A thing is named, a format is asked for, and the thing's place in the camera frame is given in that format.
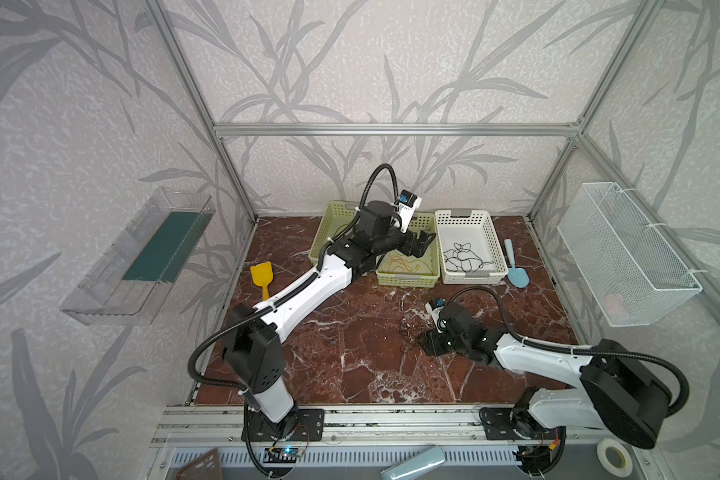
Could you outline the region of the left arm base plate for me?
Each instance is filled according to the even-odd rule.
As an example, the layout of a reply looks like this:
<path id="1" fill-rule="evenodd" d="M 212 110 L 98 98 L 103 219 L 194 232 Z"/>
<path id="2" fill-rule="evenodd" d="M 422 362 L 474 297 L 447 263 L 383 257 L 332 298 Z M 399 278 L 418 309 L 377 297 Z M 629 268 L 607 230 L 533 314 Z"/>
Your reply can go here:
<path id="1" fill-rule="evenodd" d="M 262 412 L 244 410 L 241 439 L 251 442 L 320 441 L 325 425 L 325 410 L 294 407 L 279 422 L 273 422 Z"/>

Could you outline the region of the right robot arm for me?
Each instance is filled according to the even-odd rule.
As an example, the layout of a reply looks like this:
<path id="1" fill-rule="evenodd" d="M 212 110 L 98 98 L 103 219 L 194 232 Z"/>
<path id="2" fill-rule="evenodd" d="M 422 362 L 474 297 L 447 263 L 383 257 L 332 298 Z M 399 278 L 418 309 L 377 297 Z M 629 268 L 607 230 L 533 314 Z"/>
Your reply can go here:
<path id="1" fill-rule="evenodd" d="M 690 384 L 681 369 L 616 341 L 564 345 L 523 336 L 510 325 L 504 307 L 498 309 L 501 328 L 491 329 L 455 297 L 432 299 L 426 310 L 434 327 L 421 333 L 417 343 L 427 356 L 453 353 L 483 366 L 564 384 L 562 390 L 529 387 L 512 408 L 510 425 L 526 438 L 577 427 L 608 431 L 629 445 L 652 449 L 665 419 L 689 400 Z"/>

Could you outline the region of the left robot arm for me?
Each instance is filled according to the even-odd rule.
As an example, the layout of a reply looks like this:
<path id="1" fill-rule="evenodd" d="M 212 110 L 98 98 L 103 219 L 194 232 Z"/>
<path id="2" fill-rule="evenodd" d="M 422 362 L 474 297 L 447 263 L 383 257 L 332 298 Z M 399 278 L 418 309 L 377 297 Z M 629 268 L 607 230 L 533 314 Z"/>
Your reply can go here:
<path id="1" fill-rule="evenodd" d="M 282 379 L 283 343 L 313 310 L 363 275 L 376 270 L 392 251 L 422 257 L 435 235 L 412 232 L 410 222 L 421 199 L 400 190 L 394 168 L 383 163 L 371 173 L 355 216 L 319 250 L 317 263 L 284 290 L 205 339 L 191 353 L 189 376 L 203 385 L 236 389 L 244 402 L 279 424 L 296 415 L 297 407 Z M 210 378 L 200 373 L 200 356 L 224 344 L 224 361 L 238 379 Z"/>

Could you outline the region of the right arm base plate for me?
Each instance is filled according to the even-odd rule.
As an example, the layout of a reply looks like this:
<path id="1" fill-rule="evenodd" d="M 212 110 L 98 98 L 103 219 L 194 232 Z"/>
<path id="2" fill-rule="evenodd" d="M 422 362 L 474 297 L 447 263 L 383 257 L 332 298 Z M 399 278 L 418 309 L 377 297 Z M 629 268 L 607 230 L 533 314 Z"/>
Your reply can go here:
<path id="1" fill-rule="evenodd" d="M 479 420 L 487 440 L 551 443 L 565 434 L 563 428 L 542 427 L 530 413 L 519 407 L 482 407 Z"/>

